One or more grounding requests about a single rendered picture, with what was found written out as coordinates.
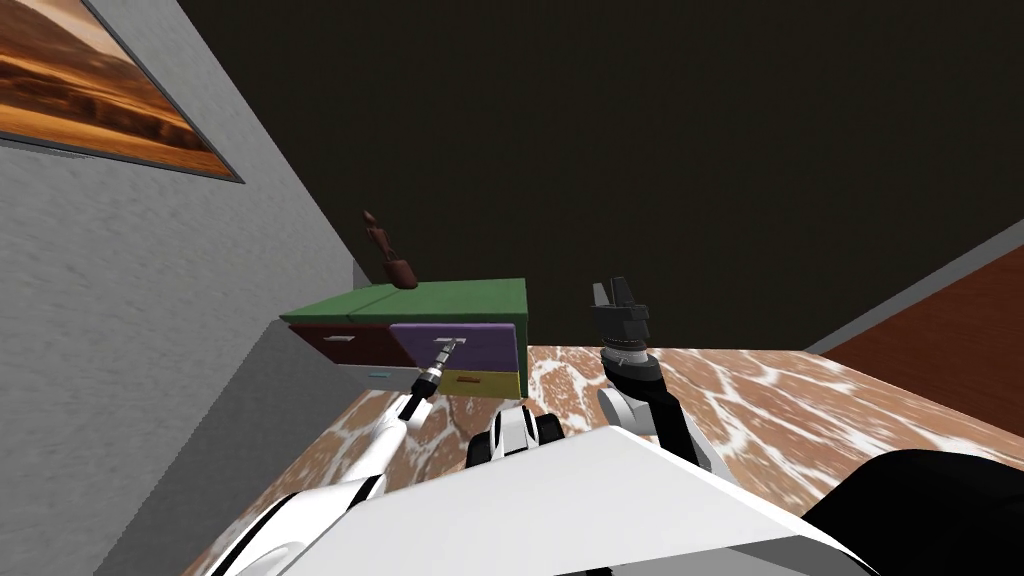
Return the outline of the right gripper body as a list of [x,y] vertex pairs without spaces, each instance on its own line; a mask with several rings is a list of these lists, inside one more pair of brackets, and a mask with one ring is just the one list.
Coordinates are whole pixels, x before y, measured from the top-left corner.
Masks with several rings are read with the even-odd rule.
[[595,305],[592,314],[602,341],[607,346],[645,346],[650,333],[646,305]]

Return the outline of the purple drawer front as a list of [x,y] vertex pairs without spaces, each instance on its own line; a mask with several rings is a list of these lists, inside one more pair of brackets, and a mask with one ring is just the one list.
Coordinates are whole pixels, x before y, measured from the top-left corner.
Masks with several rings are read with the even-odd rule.
[[509,323],[396,323],[390,326],[396,340],[421,368],[433,364],[441,344],[438,337],[466,338],[452,354],[447,369],[517,372],[515,326]]

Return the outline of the green-topped dresser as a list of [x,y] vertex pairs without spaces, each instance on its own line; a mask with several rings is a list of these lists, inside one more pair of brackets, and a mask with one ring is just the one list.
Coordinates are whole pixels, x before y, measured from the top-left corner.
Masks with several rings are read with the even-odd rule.
[[515,326],[522,398],[528,395],[526,282],[522,278],[424,282],[414,290],[370,285],[282,316],[294,324],[509,323]]

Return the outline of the grey drawer front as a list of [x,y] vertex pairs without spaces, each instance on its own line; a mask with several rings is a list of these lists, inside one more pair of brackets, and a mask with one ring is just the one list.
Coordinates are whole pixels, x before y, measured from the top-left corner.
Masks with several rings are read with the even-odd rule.
[[[420,376],[421,370],[417,367],[393,367],[393,366],[371,366],[371,365],[336,365],[335,371],[341,386],[351,393],[362,393],[365,390],[384,390],[409,393],[414,381]],[[368,372],[390,371],[391,377],[388,379],[368,378]]]

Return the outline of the yellow drawer front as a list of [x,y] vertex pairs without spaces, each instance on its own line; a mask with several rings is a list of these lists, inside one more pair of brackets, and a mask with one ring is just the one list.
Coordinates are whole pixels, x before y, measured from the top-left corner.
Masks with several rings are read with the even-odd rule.
[[[459,383],[457,376],[472,376],[481,383]],[[473,370],[445,370],[438,385],[438,394],[474,398],[520,399],[522,392],[518,372]]]

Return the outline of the dark red drawer front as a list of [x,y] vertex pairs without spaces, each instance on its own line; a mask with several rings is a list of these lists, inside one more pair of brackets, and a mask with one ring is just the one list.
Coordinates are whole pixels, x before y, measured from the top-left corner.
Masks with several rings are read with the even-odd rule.
[[[388,324],[294,324],[289,328],[331,362],[340,365],[415,367]],[[352,335],[350,343],[325,343],[329,335]]]

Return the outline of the brown wooden figurine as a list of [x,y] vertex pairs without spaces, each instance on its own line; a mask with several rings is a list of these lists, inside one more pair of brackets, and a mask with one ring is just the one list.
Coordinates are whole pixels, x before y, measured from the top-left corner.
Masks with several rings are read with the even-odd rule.
[[377,219],[366,210],[362,211],[362,220],[366,224],[365,231],[368,238],[378,247],[384,257],[382,266],[389,282],[400,290],[416,289],[418,280],[409,262],[397,255],[387,231],[380,227]]

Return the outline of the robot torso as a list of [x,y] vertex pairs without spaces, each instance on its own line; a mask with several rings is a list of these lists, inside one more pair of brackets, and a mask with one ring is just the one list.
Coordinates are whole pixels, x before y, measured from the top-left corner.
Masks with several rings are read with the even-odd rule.
[[599,427],[368,499],[282,576],[877,576],[834,537]]

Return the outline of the framed orange landscape picture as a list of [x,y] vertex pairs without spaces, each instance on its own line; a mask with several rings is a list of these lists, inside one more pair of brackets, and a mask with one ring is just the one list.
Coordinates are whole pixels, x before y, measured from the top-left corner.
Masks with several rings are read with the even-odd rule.
[[88,0],[0,0],[0,139],[239,179]]

